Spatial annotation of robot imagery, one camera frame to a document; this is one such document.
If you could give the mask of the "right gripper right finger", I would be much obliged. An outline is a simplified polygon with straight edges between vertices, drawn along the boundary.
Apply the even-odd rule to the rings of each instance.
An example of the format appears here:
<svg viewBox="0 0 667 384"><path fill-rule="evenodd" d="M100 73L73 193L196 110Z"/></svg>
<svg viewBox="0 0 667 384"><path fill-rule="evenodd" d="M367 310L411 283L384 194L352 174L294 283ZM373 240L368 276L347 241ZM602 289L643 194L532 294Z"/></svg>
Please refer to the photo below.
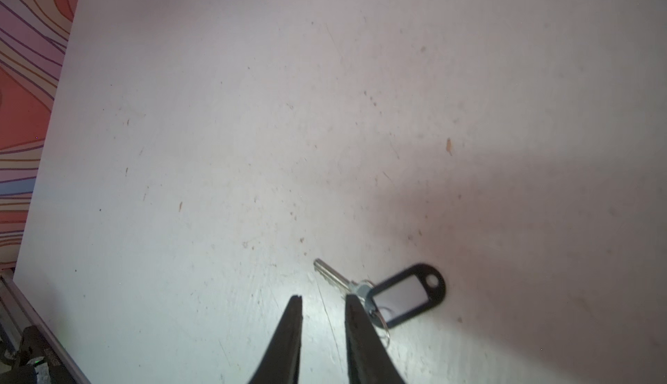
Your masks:
<svg viewBox="0 0 667 384"><path fill-rule="evenodd" d="M350 383L406 383L392 363L356 295L346 296L345 330Z"/></svg>

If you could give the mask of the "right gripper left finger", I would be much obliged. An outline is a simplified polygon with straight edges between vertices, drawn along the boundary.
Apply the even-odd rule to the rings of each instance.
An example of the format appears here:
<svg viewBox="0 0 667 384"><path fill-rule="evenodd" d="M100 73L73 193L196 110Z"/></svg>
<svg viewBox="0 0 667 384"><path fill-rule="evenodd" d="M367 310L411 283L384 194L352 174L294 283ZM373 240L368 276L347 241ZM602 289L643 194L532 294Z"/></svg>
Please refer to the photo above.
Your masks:
<svg viewBox="0 0 667 384"><path fill-rule="evenodd" d="M283 311L250 384L297 384L302 348L302 297L293 295Z"/></svg>

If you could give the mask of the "silver key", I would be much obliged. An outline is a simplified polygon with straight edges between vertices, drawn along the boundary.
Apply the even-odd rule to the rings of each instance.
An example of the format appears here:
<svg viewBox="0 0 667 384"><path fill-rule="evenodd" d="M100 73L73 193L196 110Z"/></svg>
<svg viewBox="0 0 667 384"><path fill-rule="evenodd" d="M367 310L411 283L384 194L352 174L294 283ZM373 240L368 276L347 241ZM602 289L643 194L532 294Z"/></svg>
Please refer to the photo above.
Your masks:
<svg viewBox="0 0 667 384"><path fill-rule="evenodd" d="M342 295L356 295L362 302L365 302L369 292L375 287L369 280L352 281L347 279L321 259L314 260L314 270L329 284L338 288Z"/></svg>

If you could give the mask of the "black key tag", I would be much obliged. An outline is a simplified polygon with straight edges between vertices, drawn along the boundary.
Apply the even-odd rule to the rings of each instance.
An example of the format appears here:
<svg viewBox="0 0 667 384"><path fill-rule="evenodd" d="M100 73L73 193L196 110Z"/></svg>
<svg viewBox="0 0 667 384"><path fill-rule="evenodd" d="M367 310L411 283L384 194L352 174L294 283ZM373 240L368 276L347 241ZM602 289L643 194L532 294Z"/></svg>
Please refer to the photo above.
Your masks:
<svg viewBox="0 0 667 384"><path fill-rule="evenodd" d="M421 262L376 284L364 306L373 325L392 329L439 306L446 292L441 272Z"/></svg>

